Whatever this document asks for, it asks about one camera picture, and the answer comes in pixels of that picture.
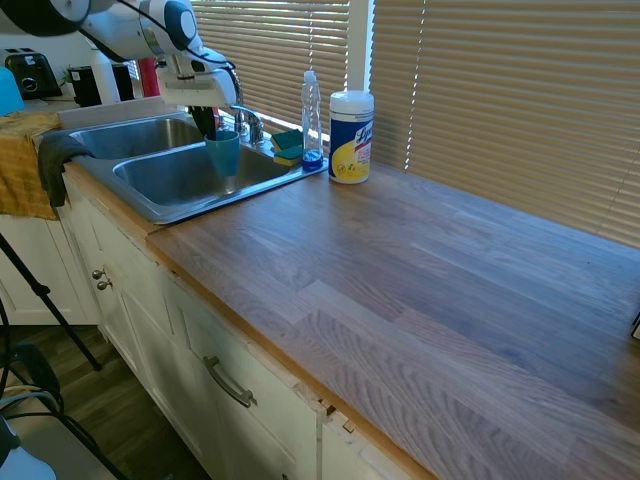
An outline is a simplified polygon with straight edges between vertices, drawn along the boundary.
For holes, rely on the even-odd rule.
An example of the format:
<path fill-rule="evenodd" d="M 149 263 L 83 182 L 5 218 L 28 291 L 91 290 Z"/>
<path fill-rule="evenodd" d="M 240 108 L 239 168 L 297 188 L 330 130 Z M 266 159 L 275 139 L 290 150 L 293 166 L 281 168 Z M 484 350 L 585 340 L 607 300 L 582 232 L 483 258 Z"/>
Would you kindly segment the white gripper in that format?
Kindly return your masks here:
<path fill-rule="evenodd" d="M 191 106 L 203 137 L 216 140 L 216 109 L 236 103 L 236 87 L 228 64 L 200 62 L 171 55 L 158 65 L 160 95 L 166 104 Z"/>

